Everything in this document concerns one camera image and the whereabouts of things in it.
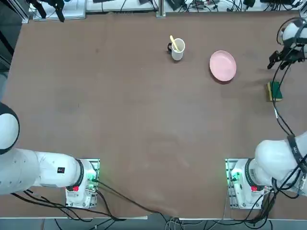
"floor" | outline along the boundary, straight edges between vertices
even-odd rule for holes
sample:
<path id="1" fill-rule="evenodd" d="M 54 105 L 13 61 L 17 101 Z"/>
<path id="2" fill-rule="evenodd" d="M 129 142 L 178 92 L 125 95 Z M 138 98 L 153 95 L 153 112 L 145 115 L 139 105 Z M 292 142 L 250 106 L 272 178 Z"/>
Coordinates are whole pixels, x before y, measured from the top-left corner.
<path id="1" fill-rule="evenodd" d="M 80 221 L 73 221 L 68 219 L 58 219 L 58 224 L 62 228 L 62 230 L 89 230 L 94 228 L 95 224 L 99 224 L 106 219 L 94 219 L 90 223 L 83 223 Z M 97 229 L 104 230 L 111 221 L 100 225 Z M 184 221 L 184 223 L 199 223 L 199 221 Z M 186 225 L 185 230 L 203 230 L 206 221 L 190 226 Z M 208 229 L 213 224 L 212 221 L 209 221 L 206 229 Z M 272 220 L 273 229 L 274 230 L 303 230 L 307 227 L 307 221 L 291 221 L 291 220 Z M 15 230 L 15 229 L 23 229 L 24 226 L 27 226 L 32 230 L 56 230 L 58 229 L 54 219 L 46 219 L 43 221 L 42 219 L 0 219 L 0 229 L 2 230 Z M 116 222 L 114 223 L 109 230 L 164 230 L 165 229 L 165 221 L 161 218 L 161 216 L 152 214 L 148 217 L 148 220 L 141 219 L 128 219 L 124 222 Z M 244 225 L 236 225 L 236 226 L 222 226 L 216 225 L 214 230 L 247 230 L 248 228 Z M 270 230 L 271 226 L 267 222 L 264 225 L 262 230 Z"/>
<path id="2" fill-rule="evenodd" d="M 21 29 L 21 19 L 9 10 L 3 3 L 0 2 L 0 30 L 8 39 L 9 43 L 15 47 L 19 31 Z M 2 54 L 9 61 L 12 60 L 11 55 L 6 50 L 3 44 L 0 44 L 0 54 Z M 0 64 L 0 99 L 4 93 L 5 82 L 7 79 L 7 69 Z M 80 221 L 73 221 L 69 219 L 58 219 L 58 223 L 63 230 L 74 229 L 74 230 L 87 230 L 93 228 L 95 224 L 101 223 L 105 219 L 95 219 L 90 223 L 84 223 Z M 199 223 L 199 221 L 185 221 L 185 223 Z M 307 221 L 291 221 L 291 220 L 273 220 L 273 229 L 275 230 L 300 230 L 307 228 Z M 208 222 L 207 228 L 213 224 L 212 221 Z M 101 225 L 97 228 L 105 229 L 109 223 Z M 204 228 L 205 221 L 194 226 L 185 226 L 185 230 L 202 230 Z M 27 226 L 32 230 L 56 230 L 58 229 L 54 219 L 0 219 L 0 229 L 1 230 L 15 230 L 24 229 Z M 165 229 L 165 222 L 161 216 L 152 214 L 148 216 L 147 220 L 140 219 L 129 219 L 124 222 L 117 222 L 113 224 L 111 229 L 125 229 L 125 230 L 163 230 Z M 222 226 L 216 225 L 215 230 L 245 230 L 248 229 L 245 225 L 236 226 Z M 263 230 L 271 229 L 270 224 L 267 223 Z"/>

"equipment on shelf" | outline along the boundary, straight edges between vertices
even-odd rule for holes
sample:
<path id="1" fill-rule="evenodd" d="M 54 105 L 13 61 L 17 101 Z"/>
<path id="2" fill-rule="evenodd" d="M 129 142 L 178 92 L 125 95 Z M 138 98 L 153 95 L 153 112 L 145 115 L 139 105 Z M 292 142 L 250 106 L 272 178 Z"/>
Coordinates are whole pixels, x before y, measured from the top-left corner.
<path id="1" fill-rule="evenodd" d="M 64 1 L 63 0 L 41 0 L 43 2 L 48 3 L 50 6 L 54 7 L 55 13 L 57 14 L 59 20 L 61 22 L 65 21 L 64 15 L 63 15 L 63 8 L 64 8 Z M 32 4 L 37 11 L 39 12 L 40 16 L 45 19 L 47 14 L 40 2 L 37 0 L 26 0 L 27 3 Z"/>
<path id="2" fill-rule="evenodd" d="M 184 6 L 187 8 L 184 0 L 166 0 L 173 11 L 177 10 L 179 7 Z"/>
<path id="3" fill-rule="evenodd" d="M 278 3 L 283 5 L 292 5 L 295 0 L 260 0 L 262 3 Z"/>

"black cable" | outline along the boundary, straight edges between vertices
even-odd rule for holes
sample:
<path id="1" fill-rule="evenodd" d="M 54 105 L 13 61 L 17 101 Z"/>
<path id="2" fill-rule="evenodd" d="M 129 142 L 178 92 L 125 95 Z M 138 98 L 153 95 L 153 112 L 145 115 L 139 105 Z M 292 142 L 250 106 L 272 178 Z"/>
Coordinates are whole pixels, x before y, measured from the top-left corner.
<path id="1" fill-rule="evenodd" d="M 186 5 L 186 2 L 187 2 L 187 0 L 185 0 L 185 1 L 184 1 L 184 3 L 181 5 L 181 7 L 180 7 L 180 9 L 179 9 L 179 11 L 178 11 L 178 12 L 180 12 L 180 11 L 181 11 L 181 9 L 183 8 L 183 6 L 184 6 L 184 5 Z"/>
<path id="2" fill-rule="evenodd" d="M 208 224 L 208 220 L 206 221 L 205 226 L 203 226 L 203 230 L 206 230 L 207 224 Z"/>
<path id="3" fill-rule="evenodd" d="M 158 10 L 155 8 L 154 3 L 153 3 L 153 0 L 149 0 L 149 1 L 150 1 L 150 3 L 151 3 L 152 6 L 153 6 L 153 11 L 154 11 L 154 12 L 157 12 Z"/>
<path id="4" fill-rule="evenodd" d="M 290 198 L 290 199 L 297 199 L 299 197 L 299 193 L 297 191 L 297 194 L 295 196 L 289 196 L 288 194 L 286 194 L 283 191 L 280 191 L 282 194 L 284 194 L 286 197 Z"/>
<path id="5" fill-rule="evenodd" d="M 105 204 L 105 206 L 106 206 L 106 210 L 107 210 L 108 214 L 110 215 L 110 217 L 112 218 L 112 220 L 114 220 L 114 221 L 125 221 L 125 220 L 126 220 L 126 219 L 119 219 L 119 218 L 113 216 L 113 215 L 111 214 L 111 211 L 110 211 L 110 209 L 109 209 L 109 206 L 107 205 L 107 202 L 106 202 L 106 199 L 105 199 L 104 195 L 102 195 L 102 193 L 101 193 L 100 191 L 98 191 L 98 190 L 96 190 L 96 192 L 97 192 L 97 194 L 102 198 L 102 200 L 104 201 L 104 204 Z"/>
<path id="6" fill-rule="evenodd" d="M 225 1 L 232 3 L 232 4 L 236 7 L 236 9 L 237 9 L 238 11 L 240 11 L 238 5 L 236 5 L 233 1 L 230 1 L 230 0 L 225 0 Z"/>
<path id="7" fill-rule="evenodd" d="M 26 199 L 16 193 L 11 193 L 13 196 L 15 196 L 16 198 L 20 199 L 20 200 L 23 200 L 27 203 L 30 203 L 30 204 L 34 204 L 34 205 L 40 205 L 40 206 L 44 206 L 44 207 L 50 207 L 50 208 L 59 208 L 59 207 L 56 207 L 56 206 L 50 206 L 50 205 L 45 205 L 45 204 L 41 204 L 41 203 L 38 203 L 38 202 L 35 202 L 35 201 L 32 201 L 32 200 L 29 200 L 29 199 Z M 90 209 L 85 209 L 85 208 L 80 208 L 80 207 L 69 207 L 69 209 L 77 209 L 77 210 L 83 210 L 83 211 L 86 211 L 86 212 L 92 212 L 92 213 L 97 213 L 97 214 L 102 214 L 102 215 L 105 215 L 105 216 L 108 216 L 109 215 L 107 213 L 104 213 L 104 212 L 98 212 L 98 211 L 94 211 L 94 210 L 90 210 Z"/>
<path id="8" fill-rule="evenodd" d="M 266 11 L 271 6 L 271 3 L 268 4 L 267 8 L 264 9 Z"/>
<path id="9" fill-rule="evenodd" d="M 33 13 L 36 17 L 38 17 L 38 18 L 40 18 L 40 19 L 45 19 L 45 18 L 42 18 L 42 17 L 38 16 L 38 15 L 33 11 L 34 9 L 32 9 L 32 8 L 30 7 L 30 4 L 29 4 L 29 9 L 32 11 L 32 13 Z M 48 17 L 46 17 L 46 18 L 50 18 L 55 12 L 56 12 L 56 10 L 54 10 L 53 13 L 50 14 L 50 15 L 49 15 Z"/>
<path id="10" fill-rule="evenodd" d="M 71 219 L 73 219 L 73 220 L 80 220 L 80 221 L 82 221 L 82 222 L 91 222 L 91 221 L 92 221 L 92 220 L 84 220 L 84 219 L 82 219 L 81 217 L 79 217 L 79 216 L 77 215 L 77 213 L 75 213 L 73 210 L 71 210 L 70 207 L 66 207 L 66 206 L 64 206 L 64 205 L 62 205 L 62 204 L 59 204 L 59 203 L 53 203 L 53 202 L 49 201 L 47 198 L 45 198 L 45 197 L 43 197 L 43 196 L 42 196 L 42 198 L 43 198 L 44 200 L 39 199 L 39 198 L 36 198 L 36 197 L 30 195 L 27 191 L 24 191 L 24 193 L 25 193 L 27 196 L 31 197 L 31 198 L 34 199 L 34 200 L 41 201 L 41 202 L 44 202 L 44 203 L 48 203 L 48 204 L 53 205 L 54 207 L 58 208 L 61 212 L 63 212 L 66 216 L 68 216 L 69 218 L 71 218 Z M 65 208 L 65 209 L 71 211 L 71 212 L 77 217 L 77 219 L 71 217 L 71 215 L 69 215 L 67 212 L 65 212 L 64 210 L 62 210 L 62 208 Z"/>
<path id="11" fill-rule="evenodd" d="M 203 223 L 203 220 L 202 221 L 199 221 L 198 223 L 183 223 L 182 225 L 185 226 L 185 225 L 199 225 Z"/>
<path id="12" fill-rule="evenodd" d="M 127 1 L 127 0 L 124 0 L 124 3 L 122 4 L 122 6 L 121 6 L 121 8 L 120 8 L 120 11 L 119 11 L 119 12 L 121 12 L 121 11 L 122 11 L 122 9 L 123 9 L 123 7 L 124 7 L 124 5 L 125 5 L 126 1 Z"/>
<path id="13" fill-rule="evenodd" d="M 152 209 L 146 208 L 146 207 L 144 207 L 143 205 L 140 205 L 139 203 L 137 203 L 137 202 L 135 202 L 134 200 L 131 200 L 130 198 L 128 198 L 128 197 L 126 197 L 126 196 L 124 196 L 123 194 L 119 193 L 119 192 L 118 192 L 118 191 L 116 191 L 115 189 L 111 188 L 110 186 L 108 186 L 107 184 L 105 184 L 105 183 L 103 183 L 103 182 L 101 182 L 101 181 L 99 181 L 99 180 L 92 179 L 92 181 L 93 181 L 93 182 L 97 182 L 97 183 L 99 183 L 99 184 L 103 185 L 104 187 L 106 187 L 106 188 L 110 189 L 112 192 L 114 192 L 114 193 L 116 193 L 116 194 L 120 195 L 122 198 L 124 198 L 124 199 L 126 199 L 126 200 L 130 201 L 131 203 L 133 203 L 134 205 L 136 205 L 136 206 L 138 206 L 138 207 L 140 207 L 140 208 L 144 209 L 145 211 L 160 214 L 160 215 L 163 217 L 163 219 L 165 220 L 165 222 L 167 222 L 167 220 L 165 219 L 165 217 L 163 216 L 163 214 L 162 214 L 161 212 L 158 212 L 158 211 L 155 211 L 155 210 L 152 210 Z"/>
<path id="14" fill-rule="evenodd" d="M 296 46 L 293 47 L 293 48 L 285 55 L 284 59 L 286 59 L 286 58 L 289 56 L 289 54 L 290 54 L 295 48 L 296 48 Z M 283 61 L 281 61 L 281 63 L 279 64 L 278 68 L 276 69 L 275 74 L 274 74 L 274 77 L 273 77 L 273 80 L 272 80 L 272 85 L 271 85 L 272 103 L 273 103 L 274 109 L 275 109 L 277 115 L 279 116 L 279 118 L 282 120 L 282 122 L 283 122 L 283 123 L 285 124 L 285 126 L 288 128 L 288 130 L 290 131 L 290 133 L 294 135 L 293 131 L 292 131 L 291 128 L 288 126 L 288 124 L 286 123 L 286 121 L 285 121 L 284 118 L 280 115 L 278 109 L 276 108 L 276 96 L 277 96 L 277 95 L 275 95 L 275 97 L 273 96 L 273 84 L 274 84 L 274 81 L 275 81 L 275 79 L 276 79 L 277 72 L 278 72 L 278 70 L 280 69 L 280 67 L 281 67 L 282 64 L 283 64 Z"/>
<path id="15" fill-rule="evenodd" d="M 210 12 L 212 12 L 208 6 L 204 5 L 204 7 L 207 8 Z"/>
<path id="16" fill-rule="evenodd" d="M 292 6 L 290 9 L 286 8 L 286 6 L 283 4 L 283 7 L 286 9 L 286 11 L 292 10 L 294 7 Z"/>
<path id="17" fill-rule="evenodd" d="M 195 6 L 196 6 L 196 9 L 197 9 L 197 13 L 199 13 L 200 11 L 198 10 L 198 5 L 197 5 L 196 1 L 195 1 Z"/>
<path id="18" fill-rule="evenodd" d="M 278 41 L 279 32 L 280 32 L 281 28 L 282 28 L 286 23 L 288 23 L 289 21 L 292 21 L 292 20 L 294 20 L 294 19 L 301 19 L 301 20 L 304 20 L 304 19 L 302 19 L 301 17 L 289 18 L 287 21 L 285 21 L 285 22 L 279 27 L 279 29 L 278 29 L 278 31 L 277 31 L 276 42 L 277 42 L 278 44 L 280 44 L 281 46 L 282 46 L 282 44 Z"/>
<path id="19" fill-rule="evenodd" d="M 97 229 L 98 226 L 100 226 L 100 225 L 102 225 L 102 224 L 104 224 L 104 223 L 107 223 L 107 222 L 109 222 L 109 221 L 111 221 L 111 220 L 112 220 L 112 219 L 107 219 L 107 220 L 101 222 L 100 224 L 95 224 L 94 227 L 90 228 L 89 230 Z"/>
<path id="20" fill-rule="evenodd" d="M 212 0 L 212 2 L 213 2 L 213 4 L 214 4 L 214 9 L 216 9 L 216 11 L 219 11 L 219 9 L 218 9 L 217 5 L 215 4 L 215 1 L 214 1 L 214 0 Z"/>
<path id="21" fill-rule="evenodd" d="M 59 230 L 63 230 L 63 229 L 59 226 L 59 223 L 57 222 L 57 219 L 54 219 L 54 221 L 56 222 L 57 227 L 59 228 Z"/>
<path id="22" fill-rule="evenodd" d="M 300 174 L 301 174 L 301 170 L 298 170 L 298 173 L 297 173 L 294 181 L 292 181 L 292 183 L 288 187 L 286 187 L 286 188 L 278 188 L 277 185 L 275 185 L 275 187 L 278 190 L 288 190 L 288 189 L 292 188 L 296 184 L 296 182 L 298 181 L 298 178 L 299 178 Z"/>
<path id="23" fill-rule="evenodd" d="M 115 221 L 113 221 L 112 223 L 110 223 L 104 230 L 107 230 L 108 228 L 110 228 L 114 223 L 115 223 Z"/>
<path id="24" fill-rule="evenodd" d="M 270 223 L 270 225 L 271 225 L 271 230 L 273 230 L 273 224 L 272 224 L 272 221 L 271 221 L 271 220 L 269 220 L 269 223 Z"/>

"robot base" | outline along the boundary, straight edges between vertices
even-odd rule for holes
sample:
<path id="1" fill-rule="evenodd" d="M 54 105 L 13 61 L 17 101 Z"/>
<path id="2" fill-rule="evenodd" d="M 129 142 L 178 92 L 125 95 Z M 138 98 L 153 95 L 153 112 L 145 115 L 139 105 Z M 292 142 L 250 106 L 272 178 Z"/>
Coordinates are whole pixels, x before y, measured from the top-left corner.
<path id="1" fill-rule="evenodd" d="M 231 208 L 251 209 L 264 190 L 253 191 L 245 178 L 245 164 L 248 159 L 225 159 L 228 195 Z M 261 209 L 263 197 L 253 209 Z"/>
<path id="2" fill-rule="evenodd" d="M 79 208 L 92 208 L 97 205 L 97 183 L 92 179 L 99 179 L 99 159 L 80 159 L 84 167 L 84 176 L 81 185 L 76 191 L 66 193 L 66 206 Z"/>

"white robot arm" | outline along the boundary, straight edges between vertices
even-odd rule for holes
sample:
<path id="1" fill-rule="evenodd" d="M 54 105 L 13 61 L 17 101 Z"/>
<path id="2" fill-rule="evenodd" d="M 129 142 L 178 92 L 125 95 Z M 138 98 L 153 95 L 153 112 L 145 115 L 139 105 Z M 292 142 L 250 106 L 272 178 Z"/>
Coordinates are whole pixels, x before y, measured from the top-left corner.
<path id="1" fill-rule="evenodd" d="M 275 51 L 270 56 L 270 69 L 281 61 L 280 69 L 304 61 L 307 57 L 307 22 L 303 18 L 291 18 L 282 24 L 277 33 L 277 42 L 283 45 L 281 52 Z M 305 184 L 307 163 L 301 163 L 307 153 L 307 132 L 286 140 L 264 140 L 256 148 L 254 159 L 240 159 L 231 171 L 231 178 L 238 207 L 250 209 L 257 202 L 257 208 L 263 200 L 265 187 L 275 189 L 287 180 L 283 188 L 307 196 Z M 300 170 L 290 174 L 300 166 Z"/>
<path id="2" fill-rule="evenodd" d="M 16 113 L 0 103 L 0 195 L 24 191 L 31 186 L 66 188 L 72 207 L 96 205 L 98 173 L 88 160 L 50 152 L 13 148 L 19 136 Z"/>
<path id="3" fill-rule="evenodd" d="M 302 155 L 307 153 L 307 132 L 295 138 L 297 148 Z M 238 207 L 251 209 L 265 187 L 280 187 L 297 166 L 288 140 L 264 140 L 256 147 L 255 158 L 239 159 L 230 173 L 234 185 Z M 289 191 L 307 196 L 305 174 L 296 171 L 284 187 L 292 185 Z M 263 197 L 258 200 L 260 207 Z"/>

